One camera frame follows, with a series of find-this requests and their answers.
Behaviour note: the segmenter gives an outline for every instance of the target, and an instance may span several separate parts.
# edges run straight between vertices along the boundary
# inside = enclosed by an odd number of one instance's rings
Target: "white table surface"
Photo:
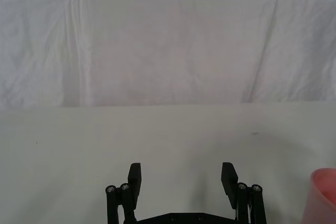
[[[1,112],[0,223],[106,223],[104,189],[133,162],[139,220],[233,217],[220,181],[232,162],[239,181],[263,186],[268,223],[299,223],[310,173],[336,165],[335,122],[336,103]]]

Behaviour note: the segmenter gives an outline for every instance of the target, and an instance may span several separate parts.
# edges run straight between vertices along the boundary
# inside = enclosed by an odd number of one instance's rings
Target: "plastic cup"
[[[315,170],[301,224],[336,224],[336,169]]]

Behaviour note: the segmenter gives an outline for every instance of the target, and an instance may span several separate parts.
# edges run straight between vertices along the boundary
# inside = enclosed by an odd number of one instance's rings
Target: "white sheet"
[[[0,0],[0,109],[334,100],[336,0]]]

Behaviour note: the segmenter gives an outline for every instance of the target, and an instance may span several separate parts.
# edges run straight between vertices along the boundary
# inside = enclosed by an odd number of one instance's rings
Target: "screw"
[[[129,186],[127,184],[121,186],[121,189],[123,189],[123,190],[127,190],[128,188],[129,188]]]
[[[260,186],[253,186],[253,190],[254,191],[261,191],[261,187]]]
[[[114,187],[113,187],[113,186],[110,186],[110,187],[108,187],[108,188],[106,189],[106,191],[107,191],[108,193],[111,193],[111,192],[114,191]]]
[[[239,184],[238,187],[242,190],[245,190],[246,189],[246,186],[244,184]]]

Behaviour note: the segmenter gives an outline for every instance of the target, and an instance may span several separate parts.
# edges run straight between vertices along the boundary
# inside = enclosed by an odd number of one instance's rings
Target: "white cloth backdrop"
[[[336,0],[0,0],[0,109],[336,100]]]

